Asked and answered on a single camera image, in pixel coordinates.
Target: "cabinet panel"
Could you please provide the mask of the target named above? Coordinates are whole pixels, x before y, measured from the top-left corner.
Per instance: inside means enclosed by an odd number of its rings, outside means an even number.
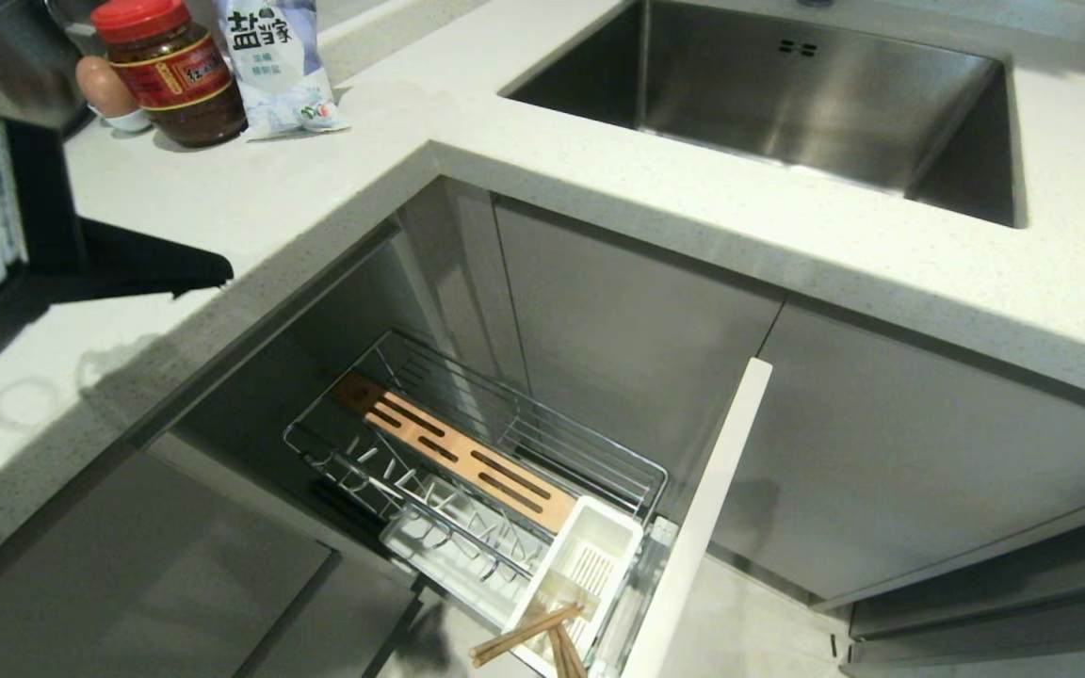
[[[509,199],[496,222],[533,394],[666,468],[680,521],[781,293]]]
[[[1082,405],[793,302],[761,357],[775,376],[715,540],[817,596],[1085,510]]]
[[[329,551],[135,456],[0,578],[0,677],[232,675]]]

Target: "white countertop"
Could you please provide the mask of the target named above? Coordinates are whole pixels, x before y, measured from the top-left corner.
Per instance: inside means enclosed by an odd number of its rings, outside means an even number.
[[[620,4],[494,0],[354,77],[349,132],[199,152],[98,125],[73,138],[86,218],[217,251],[238,281],[58,306],[0,356],[0,545],[438,175],[1085,389],[1085,47],[865,3],[776,9],[1008,57],[1029,209],[1013,231],[496,95]]]

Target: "red lid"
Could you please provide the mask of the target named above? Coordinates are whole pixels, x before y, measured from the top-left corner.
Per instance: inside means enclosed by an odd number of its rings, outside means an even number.
[[[182,0],[111,0],[90,13],[104,42],[133,42],[190,22]]]

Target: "salt bag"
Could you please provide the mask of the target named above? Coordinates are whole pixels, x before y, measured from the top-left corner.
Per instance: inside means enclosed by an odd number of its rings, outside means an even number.
[[[316,42],[316,0],[216,0],[250,129],[247,139],[349,127]]]

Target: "glass jar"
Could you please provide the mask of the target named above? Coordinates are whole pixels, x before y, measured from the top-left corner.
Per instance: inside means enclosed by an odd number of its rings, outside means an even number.
[[[173,141],[210,146],[245,130],[238,84],[182,0],[111,0],[90,17],[107,61]]]

